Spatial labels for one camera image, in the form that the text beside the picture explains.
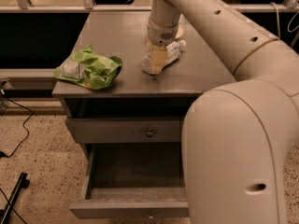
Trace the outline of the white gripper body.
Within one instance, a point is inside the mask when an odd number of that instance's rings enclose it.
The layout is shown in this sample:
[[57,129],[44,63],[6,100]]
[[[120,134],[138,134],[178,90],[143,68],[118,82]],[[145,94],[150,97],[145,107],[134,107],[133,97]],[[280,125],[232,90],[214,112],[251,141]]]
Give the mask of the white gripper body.
[[148,38],[156,46],[169,45],[172,43],[178,32],[179,17],[174,18],[153,18],[149,17]]

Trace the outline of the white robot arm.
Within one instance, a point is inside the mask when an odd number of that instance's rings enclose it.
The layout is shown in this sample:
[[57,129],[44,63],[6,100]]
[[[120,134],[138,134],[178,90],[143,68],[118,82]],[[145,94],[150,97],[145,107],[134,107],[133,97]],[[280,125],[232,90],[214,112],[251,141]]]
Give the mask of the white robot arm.
[[207,91],[182,128],[192,224],[288,224],[284,161],[299,142],[299,56],[221,0],[153,0],[148,36],[174,40],[185,17],[235,82]]

